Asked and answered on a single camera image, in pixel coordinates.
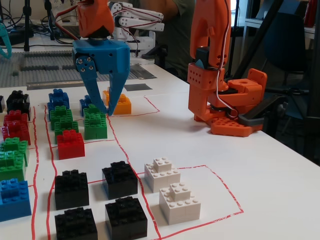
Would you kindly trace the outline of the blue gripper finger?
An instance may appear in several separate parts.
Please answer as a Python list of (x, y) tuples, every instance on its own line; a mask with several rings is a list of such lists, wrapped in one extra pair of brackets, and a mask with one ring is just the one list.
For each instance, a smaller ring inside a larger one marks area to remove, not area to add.
[(129, 73), (129, 70), (125, 70), (123, 72), (113, 72), (109, 74), (109, 101), (107, 112), (109, 116), (115, 111)]
[(107, 114), (108, 109), (101, 99), (97, 84), (97, 70), (94, 60), (89, 56), (80, 56), (76, 59), (76, 68), (80, 73), (84, 86), (94, 104), (102, 113)]

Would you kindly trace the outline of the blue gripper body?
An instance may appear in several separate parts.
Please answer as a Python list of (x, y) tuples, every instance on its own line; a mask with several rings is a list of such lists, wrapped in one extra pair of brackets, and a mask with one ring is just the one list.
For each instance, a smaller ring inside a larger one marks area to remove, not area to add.
[(129, 74), (130, 47), (121, 40), (75, 40), (72, 55), (76, 69), (81, 72), (93, 66), (102, 75)]

